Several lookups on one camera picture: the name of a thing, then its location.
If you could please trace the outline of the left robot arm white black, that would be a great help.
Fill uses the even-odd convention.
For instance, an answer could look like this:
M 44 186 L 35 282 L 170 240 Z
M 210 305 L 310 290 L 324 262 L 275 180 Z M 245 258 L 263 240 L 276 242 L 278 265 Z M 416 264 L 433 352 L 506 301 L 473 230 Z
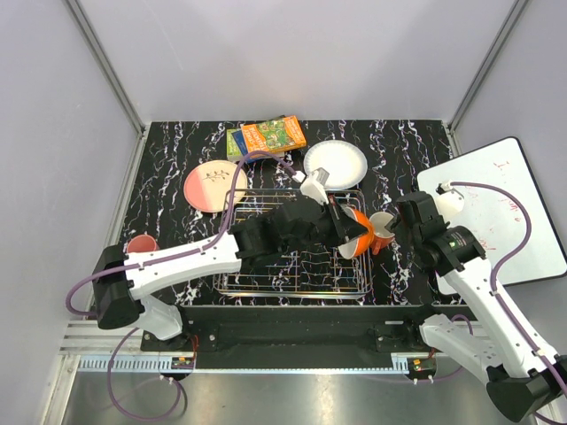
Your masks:
M 369 233 L 346 207 L 298 196 L 233 224 L 217 235 L 161 251 L 124 254 L 116 245 L 101 254 L 92 282 L 97 325 L 134 326 L 174 351 L 184 349 L 191 329 L 179 308 L 154 292 L 214 274 L 232 274 L 275 263 L 313 244 L 338 248 Z

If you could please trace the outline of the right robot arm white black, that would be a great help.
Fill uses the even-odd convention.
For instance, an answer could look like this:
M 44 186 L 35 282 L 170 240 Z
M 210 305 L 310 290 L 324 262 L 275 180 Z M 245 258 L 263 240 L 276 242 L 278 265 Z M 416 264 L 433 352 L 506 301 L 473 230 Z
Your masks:
M 387 224 L 423 265 L 462 297 L 487 335 L 483 341 L 458 329 L 434 307 L 402 329 L 413 351 L 444 352 L 484 384 L 497 410 L 520 422 L 566 392 L 566 358 L 526 319 L 497 279 L 485 250 L 464 226 L 451 226 L 435 197 L 417 191 L 396 201 Z

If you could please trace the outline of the orange bowl white inside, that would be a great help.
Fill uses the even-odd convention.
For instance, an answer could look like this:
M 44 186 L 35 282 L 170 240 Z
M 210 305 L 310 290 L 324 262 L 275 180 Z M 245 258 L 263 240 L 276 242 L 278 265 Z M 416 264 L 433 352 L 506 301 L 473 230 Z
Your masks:
M 344 205 L 343 210 L 346 215 L 354 219 L 357 223 L 366 228 L 367 233 L 351 239 L 338 247 L 338 252 L 344 259 L 353 259 L 362 255 L 367 251 L 374 240 L 374 228 L 369 218 L 362 212 L 352 208 L 350 205 Z

